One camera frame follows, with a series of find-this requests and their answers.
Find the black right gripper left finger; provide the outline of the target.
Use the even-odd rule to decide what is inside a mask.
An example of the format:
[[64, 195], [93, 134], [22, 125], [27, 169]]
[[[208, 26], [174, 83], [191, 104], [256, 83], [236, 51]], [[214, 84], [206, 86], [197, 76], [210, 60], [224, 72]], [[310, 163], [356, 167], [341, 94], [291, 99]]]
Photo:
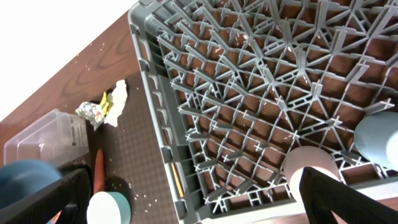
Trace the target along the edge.
[[67, 167], [65, 175], [38, 192], [1, 210], [1, 223], [86, 223], [91, 197], [91, 169]]

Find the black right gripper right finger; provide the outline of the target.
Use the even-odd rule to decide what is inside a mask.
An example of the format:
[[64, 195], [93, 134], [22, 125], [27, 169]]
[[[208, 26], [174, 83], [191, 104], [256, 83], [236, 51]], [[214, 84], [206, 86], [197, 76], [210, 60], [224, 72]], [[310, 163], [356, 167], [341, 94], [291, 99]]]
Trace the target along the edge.
[[363, 195], [326, 174], [305, 167], [299, 190], [310, 223], [397, 223], [397, 211]]

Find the large dark blue bowl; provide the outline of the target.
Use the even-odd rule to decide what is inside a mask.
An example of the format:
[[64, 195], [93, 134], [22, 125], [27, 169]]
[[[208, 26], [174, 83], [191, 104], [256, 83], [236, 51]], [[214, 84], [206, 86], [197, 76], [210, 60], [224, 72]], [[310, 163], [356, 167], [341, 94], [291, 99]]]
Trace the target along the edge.
[[20, 160], [1, 167], [1, 209], [61, 178], [58, 169], [41, 160]]

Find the small light blue cup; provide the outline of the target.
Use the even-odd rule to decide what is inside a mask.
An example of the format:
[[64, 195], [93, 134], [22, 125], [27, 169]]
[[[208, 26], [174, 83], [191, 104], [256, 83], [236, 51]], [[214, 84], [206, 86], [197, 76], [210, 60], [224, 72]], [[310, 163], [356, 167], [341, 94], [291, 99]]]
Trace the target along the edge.
[[354, 144], [367, 160], [397, 170], [397, 113], [378, 112], [365, 117], [354, 130]]

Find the grey dishwasher rack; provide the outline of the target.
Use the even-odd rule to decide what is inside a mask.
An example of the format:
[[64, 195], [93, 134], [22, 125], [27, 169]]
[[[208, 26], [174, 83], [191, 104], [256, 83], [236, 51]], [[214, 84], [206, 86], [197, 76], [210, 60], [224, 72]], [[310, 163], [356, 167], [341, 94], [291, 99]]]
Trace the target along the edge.
[[353, 141], [397, 111], [397, 0], [138, 1], [128, 21], [180, 223], [302, 213], [284, 172], [300, 146], [368, 197], [397, 196], [397, 172]]

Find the orange carrot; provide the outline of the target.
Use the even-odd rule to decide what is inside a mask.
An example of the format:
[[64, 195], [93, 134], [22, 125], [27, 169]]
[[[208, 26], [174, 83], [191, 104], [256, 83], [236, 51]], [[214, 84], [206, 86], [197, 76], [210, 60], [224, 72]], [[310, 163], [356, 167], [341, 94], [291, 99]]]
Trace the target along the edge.
[[104, 154], [101, 149], [96, 153], [93, 193], [105, 191]]

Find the light blue rice bowl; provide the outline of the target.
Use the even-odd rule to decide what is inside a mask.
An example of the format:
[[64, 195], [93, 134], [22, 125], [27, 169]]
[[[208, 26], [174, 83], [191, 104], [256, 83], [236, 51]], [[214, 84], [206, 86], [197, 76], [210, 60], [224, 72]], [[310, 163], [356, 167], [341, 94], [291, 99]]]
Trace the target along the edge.
[[89, 201], [86, 221], [87, 224], [130, 224], [130, 204], [119, 192], [98, 192]]

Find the clear plastic bin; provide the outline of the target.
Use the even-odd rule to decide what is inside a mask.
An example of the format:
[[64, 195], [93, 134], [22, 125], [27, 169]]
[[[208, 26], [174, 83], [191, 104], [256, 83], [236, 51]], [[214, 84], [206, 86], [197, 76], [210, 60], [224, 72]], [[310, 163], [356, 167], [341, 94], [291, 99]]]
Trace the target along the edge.
[[60, 167], [87, 153], [85, 120], [54, 109], [5, 143], [4, 163], [40, 159]]

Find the dark brown serving tray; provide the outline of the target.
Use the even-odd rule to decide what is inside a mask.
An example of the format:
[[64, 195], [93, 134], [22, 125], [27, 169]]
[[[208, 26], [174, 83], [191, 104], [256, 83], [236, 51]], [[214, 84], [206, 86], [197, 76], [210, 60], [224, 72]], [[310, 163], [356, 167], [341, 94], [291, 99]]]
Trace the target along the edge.
[[177, 223], [142, 78], [134, 73], [126, 83], [128, 98], [118, 126], [103, 124], [94, 131], [89, 124], [89, 152], [74, 163], [93, 167], [102, 149], [106, 190], [128, 199], [132, 223]]

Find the crumpled aluminium foil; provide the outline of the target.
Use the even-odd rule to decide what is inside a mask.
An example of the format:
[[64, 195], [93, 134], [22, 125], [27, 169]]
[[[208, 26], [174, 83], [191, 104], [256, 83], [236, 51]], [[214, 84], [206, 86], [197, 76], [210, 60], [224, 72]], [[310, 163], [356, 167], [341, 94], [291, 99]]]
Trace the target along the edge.
[[95, 131], [103, 123], [105, 116], [104, 108], [99, 104], [91, 102], [82, 102], [75, 110], [75, 113], [79, 117], [88, 120]]

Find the yellow snack wrapper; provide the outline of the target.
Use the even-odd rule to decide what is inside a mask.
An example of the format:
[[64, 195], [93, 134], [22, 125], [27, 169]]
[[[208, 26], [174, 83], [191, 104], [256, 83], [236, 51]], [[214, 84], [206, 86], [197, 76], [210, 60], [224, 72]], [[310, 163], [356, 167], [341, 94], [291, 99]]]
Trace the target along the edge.
[[103, 97], [99, 104], [99, 116], [100, 118], [105, 118], [109, 113], [111, 107], [113, 105], [113, 97], [112, 94], [107, 93], [106, 91], [103, 93]]

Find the crumpled white tissue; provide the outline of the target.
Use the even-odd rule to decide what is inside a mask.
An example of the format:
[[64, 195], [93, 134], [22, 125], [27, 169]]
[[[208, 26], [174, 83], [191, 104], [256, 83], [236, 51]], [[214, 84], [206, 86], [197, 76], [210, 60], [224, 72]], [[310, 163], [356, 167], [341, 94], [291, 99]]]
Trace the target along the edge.
[[118, 117], [122, 114], [127, 101], [127, 85], [125, 80], [116, 82], [116, 88], [108, 95], [107, 100], [110, 108], [104, 123], [116, 128], [118, 126]]

